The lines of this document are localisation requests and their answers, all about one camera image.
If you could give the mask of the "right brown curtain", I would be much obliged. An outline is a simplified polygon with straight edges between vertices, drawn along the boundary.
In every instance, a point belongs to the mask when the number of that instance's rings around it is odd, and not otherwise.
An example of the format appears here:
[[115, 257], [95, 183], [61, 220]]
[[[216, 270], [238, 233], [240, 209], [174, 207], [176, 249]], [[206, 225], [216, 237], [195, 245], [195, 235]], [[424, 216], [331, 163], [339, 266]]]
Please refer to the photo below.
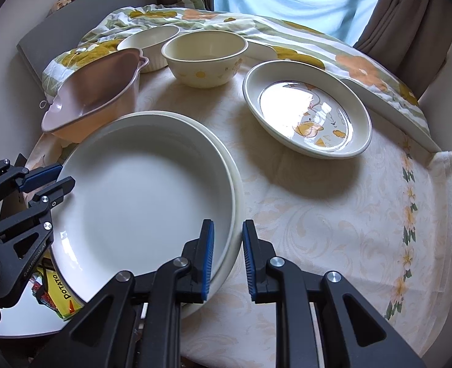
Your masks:
[[423, 95], [452, 43], [449, 0], [378, 0], [354, 48]]

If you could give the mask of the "yellow potato chip bag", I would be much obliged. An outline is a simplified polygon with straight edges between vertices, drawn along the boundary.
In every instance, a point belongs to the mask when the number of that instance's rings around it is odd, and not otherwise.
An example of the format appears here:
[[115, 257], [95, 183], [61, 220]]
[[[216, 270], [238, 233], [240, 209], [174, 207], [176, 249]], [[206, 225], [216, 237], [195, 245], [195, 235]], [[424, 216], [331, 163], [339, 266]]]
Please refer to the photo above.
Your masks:
[[31, 274], [30, 287], [37, 302], [51, 309], [63, 321], [68, 321], [83, 307], [63, 283], [47, 254]]

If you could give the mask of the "floral striped duvet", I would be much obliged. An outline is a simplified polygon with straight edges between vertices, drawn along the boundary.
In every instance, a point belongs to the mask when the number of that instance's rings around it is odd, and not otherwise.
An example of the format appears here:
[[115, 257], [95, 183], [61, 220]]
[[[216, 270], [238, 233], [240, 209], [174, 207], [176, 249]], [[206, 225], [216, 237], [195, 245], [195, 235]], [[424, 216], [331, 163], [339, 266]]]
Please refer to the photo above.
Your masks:
[[339, 78], [352, 79], [429, 132], [412, 90], [380, 63], [346, 43], [307, 26], [273, 17], [206, 10], [203, 0], [171, 5], [123, 7], [79, 36], [60, 54], [52, 53], [43, 68], [42, 89], [55, 96], [64, 80], [81, 67], [113, 52], [123, 39], [143, 30], [175, 25], [183, 31], [222, 30], [273, 48], [280, 59], [304, 62]]

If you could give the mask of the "cream duck print plate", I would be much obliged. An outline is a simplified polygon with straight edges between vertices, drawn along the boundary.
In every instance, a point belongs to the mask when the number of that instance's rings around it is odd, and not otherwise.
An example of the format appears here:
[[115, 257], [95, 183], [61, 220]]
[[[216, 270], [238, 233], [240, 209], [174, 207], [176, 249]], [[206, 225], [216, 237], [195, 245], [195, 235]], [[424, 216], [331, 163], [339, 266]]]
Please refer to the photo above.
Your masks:
[[259, 124], [286, 147], [317, 159], [350, 159], [372, 138], [360, 98], [336, 77], [301, 62], [262, 62], [242, 92]]

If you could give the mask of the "pink square bowl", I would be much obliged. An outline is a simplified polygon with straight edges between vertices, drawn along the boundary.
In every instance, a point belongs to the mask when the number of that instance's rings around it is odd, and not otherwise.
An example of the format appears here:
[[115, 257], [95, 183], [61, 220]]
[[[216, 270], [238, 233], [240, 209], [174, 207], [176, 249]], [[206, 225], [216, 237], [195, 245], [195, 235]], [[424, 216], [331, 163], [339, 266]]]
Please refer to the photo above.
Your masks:
[[140, 71], [150, 60], [135, 48], [109, 54], [71, 74], [46, 111], [41, 129], [80, 143], [135, 110]]

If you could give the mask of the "plain white plate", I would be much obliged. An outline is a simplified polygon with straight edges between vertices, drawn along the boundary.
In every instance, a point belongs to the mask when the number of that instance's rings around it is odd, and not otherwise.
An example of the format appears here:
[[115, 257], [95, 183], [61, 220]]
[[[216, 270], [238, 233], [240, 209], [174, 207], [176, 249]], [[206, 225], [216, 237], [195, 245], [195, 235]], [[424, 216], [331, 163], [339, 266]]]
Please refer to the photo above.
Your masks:
[[231, 256], [237, 198], [218, 142], [199, 122], [165, 111], [125, 116], [66, 160], [74, 189], [54, 209], [51, 255], [64, 283], [89, 301], [122, 270], [140, 275], [178, 257], [214, 223], [210, 290]]

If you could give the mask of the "small plush toy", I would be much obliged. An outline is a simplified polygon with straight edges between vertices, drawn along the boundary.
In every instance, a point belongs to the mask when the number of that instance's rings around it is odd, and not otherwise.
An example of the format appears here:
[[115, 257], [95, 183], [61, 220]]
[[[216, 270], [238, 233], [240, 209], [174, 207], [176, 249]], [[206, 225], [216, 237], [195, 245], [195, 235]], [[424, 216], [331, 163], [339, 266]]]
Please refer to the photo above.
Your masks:
[[52, 15], [53, 13], [59, 11], [61, 8], [64, 8], [65, 6], [69, 5], [70, 3], [74, 2], [75, 0], [57, 0], [53, 3], [51, 6], [51, 9], [48, 12], [48, 15]]

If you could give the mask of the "cream floral bowl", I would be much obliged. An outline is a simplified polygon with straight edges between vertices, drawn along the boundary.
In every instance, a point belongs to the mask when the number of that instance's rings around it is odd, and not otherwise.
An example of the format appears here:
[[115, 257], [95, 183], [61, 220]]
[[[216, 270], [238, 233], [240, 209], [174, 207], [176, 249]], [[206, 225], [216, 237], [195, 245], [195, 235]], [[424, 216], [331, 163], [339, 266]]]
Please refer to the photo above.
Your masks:
[[247, 49], [248, 41], [235, 33], [202, 30], [176, 36], [161, 53], [179, 82], [210, 89], [233, 79]]

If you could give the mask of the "grey headboard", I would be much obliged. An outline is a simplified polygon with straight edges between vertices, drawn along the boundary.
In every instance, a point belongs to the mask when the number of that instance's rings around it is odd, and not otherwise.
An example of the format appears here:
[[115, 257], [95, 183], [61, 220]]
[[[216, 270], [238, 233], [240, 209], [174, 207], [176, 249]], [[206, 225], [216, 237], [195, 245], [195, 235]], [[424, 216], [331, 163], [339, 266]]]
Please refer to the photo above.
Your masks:
[[75, 0], [25, 34], [17, 50], [38, 86], [49, 62], [74, 48], [89, 30], [118, 8], [145, 6], [157, 0]]

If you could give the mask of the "white ribbed small bowl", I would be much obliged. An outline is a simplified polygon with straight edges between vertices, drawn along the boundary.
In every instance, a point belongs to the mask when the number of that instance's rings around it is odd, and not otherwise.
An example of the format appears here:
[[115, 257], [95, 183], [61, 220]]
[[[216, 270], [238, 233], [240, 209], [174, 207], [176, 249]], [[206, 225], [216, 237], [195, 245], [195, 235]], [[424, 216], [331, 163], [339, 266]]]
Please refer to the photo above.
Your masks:
[[161, 53], [163, 45], [180, 34], [180, 29], [175, 25], [164, 25], [150, 28], [128, 36], [119, 45], [117, 50], [135, 48], [141, 50], [143, 56], [149, 59], [149, 63], [141, 70], [141, 73], [149, 73], [165, 68], [168, 63]]

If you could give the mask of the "white floral tablecloth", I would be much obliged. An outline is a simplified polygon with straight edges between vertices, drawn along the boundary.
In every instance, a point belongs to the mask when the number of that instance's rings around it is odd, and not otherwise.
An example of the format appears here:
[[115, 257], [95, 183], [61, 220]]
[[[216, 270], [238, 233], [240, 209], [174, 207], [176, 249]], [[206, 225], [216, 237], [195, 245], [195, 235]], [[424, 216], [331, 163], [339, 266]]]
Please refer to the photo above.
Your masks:
[[[248, 292], [241, 243], [249, 218], [258, 237], [300, 269], [339, 272], [423, 355], [452, 300], [452, 155], [429, 153], [377, 114], [362, 154], [300, 154], [250, 112], [242, 94], [248, 69], [213, 89], [185, 86], [166, 68], [140, 78], [135, 113], [198, 121], [222, 142], [242, 184], [237, 258], [205, 304], [184, 307], [181, 353], [207, 367], [276, 364], [276, 308], [254, 303]], [[76, 148], [42, 137], [29, 164], [65, 164]]]

